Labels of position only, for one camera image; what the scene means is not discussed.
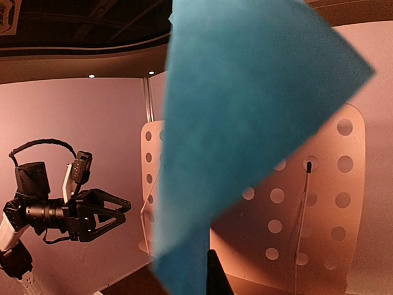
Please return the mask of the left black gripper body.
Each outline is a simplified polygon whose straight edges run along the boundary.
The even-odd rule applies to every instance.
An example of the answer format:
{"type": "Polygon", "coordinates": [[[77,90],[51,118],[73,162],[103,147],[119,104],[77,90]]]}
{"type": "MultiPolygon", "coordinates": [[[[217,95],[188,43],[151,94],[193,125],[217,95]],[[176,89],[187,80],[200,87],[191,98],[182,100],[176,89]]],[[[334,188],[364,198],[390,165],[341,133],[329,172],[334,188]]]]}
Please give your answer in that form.
{"type": "Polygon", "coordinates": [[[71,241],[87,243],[98,237],[94,217],[97,206],[94,190],[82,191],[63,205],[66,231],[71,241]]]}

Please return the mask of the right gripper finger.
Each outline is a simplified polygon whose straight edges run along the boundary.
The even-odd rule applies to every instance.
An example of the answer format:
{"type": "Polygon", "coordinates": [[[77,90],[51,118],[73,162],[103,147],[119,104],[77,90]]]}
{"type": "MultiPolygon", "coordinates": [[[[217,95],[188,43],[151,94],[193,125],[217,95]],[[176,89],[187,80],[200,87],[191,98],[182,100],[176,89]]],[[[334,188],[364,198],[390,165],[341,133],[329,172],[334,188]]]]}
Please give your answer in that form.
{"type": "Polygon", "coordinates": [[[215,250],[208,251],[207,262],[206,294],[234,295],[215,250]]]}

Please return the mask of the pink music stand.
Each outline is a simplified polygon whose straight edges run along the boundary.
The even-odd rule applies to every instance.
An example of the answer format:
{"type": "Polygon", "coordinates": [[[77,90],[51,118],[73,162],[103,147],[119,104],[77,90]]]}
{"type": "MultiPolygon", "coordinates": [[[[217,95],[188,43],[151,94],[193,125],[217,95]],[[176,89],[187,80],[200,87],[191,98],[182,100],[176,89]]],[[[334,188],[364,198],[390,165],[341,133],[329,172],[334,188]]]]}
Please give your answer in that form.
{"type": "Polygon", "coordinates": [[[365,122],[344,105],[217,218],[210,247],[236,294],[344,294],[362,214],[365,122]]]}

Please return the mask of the blue sheet music paper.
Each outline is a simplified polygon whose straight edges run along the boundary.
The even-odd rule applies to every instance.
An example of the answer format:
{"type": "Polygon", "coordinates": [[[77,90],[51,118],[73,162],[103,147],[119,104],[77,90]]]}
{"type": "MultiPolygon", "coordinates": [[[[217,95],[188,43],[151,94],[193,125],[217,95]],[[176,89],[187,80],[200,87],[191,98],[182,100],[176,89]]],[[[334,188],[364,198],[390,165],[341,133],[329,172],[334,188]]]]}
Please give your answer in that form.
{"type": "Polygon", "coordinates": [[[152,268],[205,294],[211,221],[375,71],[303,1],[174,1],[169,20],[152,268]]]}

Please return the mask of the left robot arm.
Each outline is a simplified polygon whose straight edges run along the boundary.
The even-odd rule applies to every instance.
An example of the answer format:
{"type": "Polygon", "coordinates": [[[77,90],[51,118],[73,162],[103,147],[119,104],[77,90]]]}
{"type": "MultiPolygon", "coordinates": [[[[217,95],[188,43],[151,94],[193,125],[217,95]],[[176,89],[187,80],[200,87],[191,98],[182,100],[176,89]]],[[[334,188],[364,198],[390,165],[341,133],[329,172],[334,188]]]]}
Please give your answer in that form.
{"type": "Polygon", "coordinates": [[[21,284],[25,294],[42,294],[33,274],[33,259],[21,241],[32,227],[46,244],[63,241],[88,243],[125,223],[131,203],[101,189],[83,190],[90,178],[93,156],[75,152],[57,139],[39,139],[13,149],[9,157],[15,166],[17,190],[2,211],[1,269],[21,284]],[[16,154],[40,144],[59,145],[74,157],[68,164],[62,196],[50,199],[50,186],[44,162],[18,164],[16,154]]]}

